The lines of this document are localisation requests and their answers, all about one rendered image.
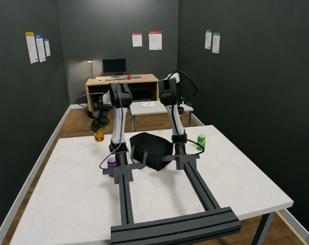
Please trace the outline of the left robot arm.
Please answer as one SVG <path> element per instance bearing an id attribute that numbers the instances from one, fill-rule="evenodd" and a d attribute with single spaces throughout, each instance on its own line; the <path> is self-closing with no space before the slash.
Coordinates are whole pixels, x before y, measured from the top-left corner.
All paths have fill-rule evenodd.
<path id="1" fill-rule="evenodd" d="M 113 125 L 113 134 L 111 136 L 110 145 L 109 145 L 110 152 L 113 152 L 120 145 L 120 136 L 122 135 L 121 146 L 118 148 L 118 150 L 112 153 L 112 155 L 115 154 L 116 166 L 105 168 L 103 169 L 103 171 L 141 164 L 141 162 L 128 164 L 126 152 L 129 152 L 129 150 L 125 142 L 124 129 L 125 129 L 126 113 L 128 111 L 128 108 L 132 104 L 132 94 L 130 92 L 130 89 L 127 83 L 121 83 L 119 85 L 119 90 L 120 90 L 121 103 L 122 103 L 122 109 L 123 109 L 123 120 L 122 120 L 122 112 L 121 112 L 121 106 L 120 106 L 120 98 L 119 98 L 118 88 L 117 88 L 116 83 L 109 83 L 109 91 L 105 95 L 102 95 L 101 97 L 99 97 L 99 99 L 97 100 L 97 105 L 98 105 L 98 108 L 100 109 L 100 112 L 92 113 L 92 111 L 90 110 L 88 111 L 89 118 L 98 119 L 99 114 L 102 117 L 107 117 L 110 111 L 110 108 L 112 108 L 113 106 L 114 125 Z M 123 93 L 124 91 L 127 93 Z"/>

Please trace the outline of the purple drink can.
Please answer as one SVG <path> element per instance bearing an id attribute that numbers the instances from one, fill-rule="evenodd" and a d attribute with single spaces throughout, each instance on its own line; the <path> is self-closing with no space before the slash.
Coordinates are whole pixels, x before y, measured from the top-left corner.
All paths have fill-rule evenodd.
<path id="1" fill-rule="evenodd" d="M 108 166 L 108 167 L 115 167 L 115 166 L 116 166 L 115 157 L 110 157 L 110 158 L 108 158 L 107 166 Z M 113 173 L 112 173 L 112 174 L 109 174 L 109 176 L 113 177 Z"/>

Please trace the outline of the black tote bag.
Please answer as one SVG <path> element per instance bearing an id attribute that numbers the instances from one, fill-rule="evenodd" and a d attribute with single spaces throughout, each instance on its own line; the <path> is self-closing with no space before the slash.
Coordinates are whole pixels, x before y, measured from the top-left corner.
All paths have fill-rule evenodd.
<path id="1" fill-rule="evenodd" d="M 147 165 L 157 171 L 168 165 L 171 161 L 162 161 L 162 156 L 173 155 L 174 144 L 153 134 L 142 132 L 130 137 L 131 161 L 133 158 L 142 162 L 143 168 Z M 152 153 L 146 153 L 145 150 Z M 138 168 L 138 169 L 143 169 Z"/>

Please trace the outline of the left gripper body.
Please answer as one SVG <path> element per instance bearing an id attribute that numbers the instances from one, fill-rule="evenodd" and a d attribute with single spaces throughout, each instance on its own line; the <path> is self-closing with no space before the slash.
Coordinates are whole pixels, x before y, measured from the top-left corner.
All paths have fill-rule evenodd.
<path id="1" fill-rule="evenodd" d="M 108 116 L 107 116 L 108 117 Z M 98 116 L 98 119 L 94 119 L 91 123 L 91 130 L 96 133 L 100 130 L 100 126 L 105 126 L 110 124 L 110 120 L 107 117 Z M 99 127 L 98 127 L 99 126 Z"/>

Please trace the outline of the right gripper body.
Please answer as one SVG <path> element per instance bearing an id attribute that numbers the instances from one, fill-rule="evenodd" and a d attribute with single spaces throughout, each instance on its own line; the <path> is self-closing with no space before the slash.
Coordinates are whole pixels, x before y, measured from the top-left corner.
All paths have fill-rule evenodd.
<path id="1" fill-rule="evenodd" d="M 182 115 L 184 112 L 184 107 L 180 107 L 180 104 L 183 105 L 183 102 L 181 102 L 181 94 L 179 94 L 179 101 L 178 101 L 177 107 L 178 107 L 179 115 Z"/>

